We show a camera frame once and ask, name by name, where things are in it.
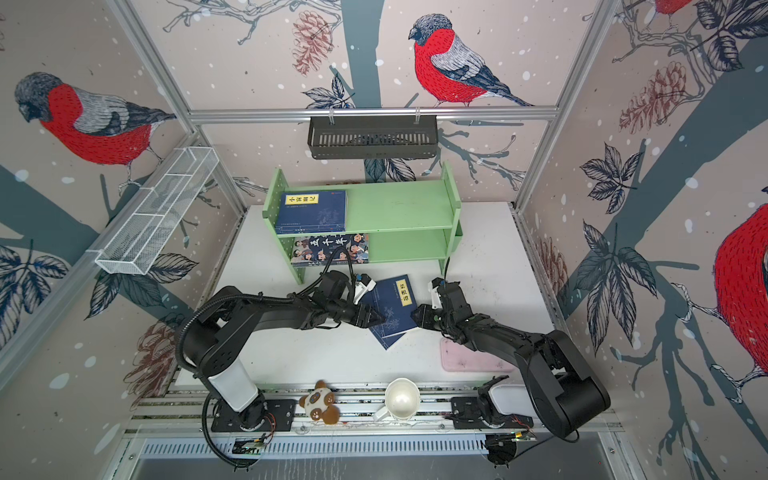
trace black cable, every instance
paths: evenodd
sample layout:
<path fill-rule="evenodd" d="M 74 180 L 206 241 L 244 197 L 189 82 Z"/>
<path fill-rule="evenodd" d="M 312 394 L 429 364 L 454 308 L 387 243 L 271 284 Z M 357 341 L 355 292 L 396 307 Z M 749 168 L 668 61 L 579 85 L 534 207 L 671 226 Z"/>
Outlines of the black cable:
<path fill-rule="evenodd" d="M 245 468 L 248 469 L 251 465 L 258 462 L 258 459 L 255 460 L 240 460 L 238 458 L 230 458 L 226 456 L 214 443 L 213 439 L 210 437 L 210 432 L 208 432 L 208 407 L 210 405 L 211 399 L 214 397 L 214 394 L 212 392 L 208 392 L 208 396 L 205 397 L 205 400 L 203 401 L 203 437 L 205 437 L 205 442 L 208 445 L 208 448 L 219 458 L 224 460 L 229 465 L 232 465 L 236 470 L 238 468 Z"/>

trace bird tail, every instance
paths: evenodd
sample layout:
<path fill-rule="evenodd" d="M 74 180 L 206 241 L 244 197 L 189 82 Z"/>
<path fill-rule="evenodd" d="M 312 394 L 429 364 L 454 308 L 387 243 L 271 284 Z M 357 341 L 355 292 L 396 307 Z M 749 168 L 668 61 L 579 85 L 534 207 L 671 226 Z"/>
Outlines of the bird tail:
<path fill-rule="evenodd" d="M 533 107 L 533 104 L 529 104 L 527 101 L 525 101 L 525 100 L 523 100 L 523 99 L 521 99 L 519 97 L 515 97 L 512 94 L 512 92 L 509 91 L 509 87 L 507 87 L 506 85 L 503 85 L 503 86 L 505 88 L 499 88 L 498 89 L 497 93 L 499 95 L 501 95 L 504 98 L 508 98 L 509 100 L 512 100 L 513 102 L 515 102 L 516 104 L 520 105 L 521 107 Z"/>

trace white table surface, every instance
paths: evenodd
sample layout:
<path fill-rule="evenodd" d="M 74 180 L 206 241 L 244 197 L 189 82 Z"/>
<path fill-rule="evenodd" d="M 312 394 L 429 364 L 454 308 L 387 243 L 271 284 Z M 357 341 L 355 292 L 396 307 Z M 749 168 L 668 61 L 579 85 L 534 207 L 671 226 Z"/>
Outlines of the white table surface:
<path fill-rule="evenodd" d="M 508 205 L 462 204 L 461 222 L 464 238 L 451 258 L 447 280 L 461 281 L 472 311 L 530 332 L 550 332 L 552 322 Z M 244 293 L 263 291 L 269 296 L 301 290 L 282 255 L 261 217 L 261 207 L 251 207 L 217 289 L 234 285 Z M 305 281 L 315 280 L 321 270 L 307 268 Z M 348 273 L 347 265 L 334 270 Z M 430 301 L 427 284 L 440 276 L 437 260 L 355 265 L 355 273 L 368 273 L 374 280 L 407 273 L 418 304 Z M 240 358 L 262 388 L 304 389 L 319 379 L 338 387 L 375 388 L 401 376 L 421 386 L 476 386 L 494 376 L 444 371 L 441 338 L 438 332 L 417 329 L 384 350 L 367 329 L 346 323 L 334 330 L 272 329 L 252 335 Z M 175 388 L 197 387 L 202 384 L 181 370 Z"/>

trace bird head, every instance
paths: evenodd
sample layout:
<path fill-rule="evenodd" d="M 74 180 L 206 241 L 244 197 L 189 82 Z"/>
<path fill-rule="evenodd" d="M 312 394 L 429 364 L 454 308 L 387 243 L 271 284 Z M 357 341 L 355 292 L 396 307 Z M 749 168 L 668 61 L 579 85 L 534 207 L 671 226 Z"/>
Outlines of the bird head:
<path fill-rule="evenodd" d="M 423 47 L 433 33 L 443 28 L 453 28 L 448 17 L 439 13 L 430 13 L 416 20 L 413 28 L 411 28 L 410 35 L 408 35 L 408 39 L 414 40 L 420 47 Z"/>
<path fill-rule="evenodd" d="M 37 71 L 24 77 L 16 85 L 16 103 L 18 111 L 29 122 L 36 118 L 52 121 L 51 109 L 48 108 L 48 94 L 63 84 L 59 77 Z"/>

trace bird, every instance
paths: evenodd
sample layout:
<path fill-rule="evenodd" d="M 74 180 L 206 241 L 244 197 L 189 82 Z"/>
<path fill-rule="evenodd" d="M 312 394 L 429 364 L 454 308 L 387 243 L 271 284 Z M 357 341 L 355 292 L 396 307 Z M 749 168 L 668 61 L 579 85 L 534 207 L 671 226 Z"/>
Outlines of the bird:
<path fill-rule="evenodd" d="M 176 118 L 158 108 L 141 107 L 115 95 L 95 94 L 65 84 L 49 73 L 35 72 L 16 85 L 15 100 L 27 122 L 38 119 L 73 154 L 94 164 L 125 165 L 145 150 L 158 125 Z"/>
<path fill-rule="evenodd" d="M 644 2 L 645 0 L 641 0 L 638 3 L 629 5 L 628 8 L 632 8 L 635 5 Z M 667 15 L 669 18 L 670 26 L 667 28 L 667 30 L 664 31 L 664 34 L 666 34 L 669 31 L 676 30 L 677 25 L 673 25 L 672 23 L 672 14 L 683 8 L 685 5 L 688 5 L 693 0 L 648 0 L 650 4 L 652 5 L 652 9 L 654 10 L 653 17 L 648 22 L 648 26 L 644 30 L 650 30 L 650 24 L 653 23 L 654 18 L 656 18 L 657 13 L 661 13 L 664 15 Z"/>
<path fill-rule="evenodd" d="M 464 45 L 445 15 L 432 13 L 419 18 L 408 39 L 415 42 L 416 78 L 437 98 L 436 107 L 447 101 L 469 106 L 476 98 L 485 97 L 507 98 L 523 107 L 532 106 L 515 97 L 493 75 L 485 60 Z"/>
<path fill-rule="evenodd" d="M 742 403 L 741 389 L 754 379 L 768 376 L 768 204 L 760 206 L 751 217 L 731 232 L 717 249 L 714 263 L 717 307 L 706 308 L 690 301 L 691 309 L 701 310 L 721 320 L 754 360 L 754 367 L 741 380 L 734 379 L 725 368 L 713 364 L 711 369 L 723 374 L 733 385 L 733 403 Z"/>

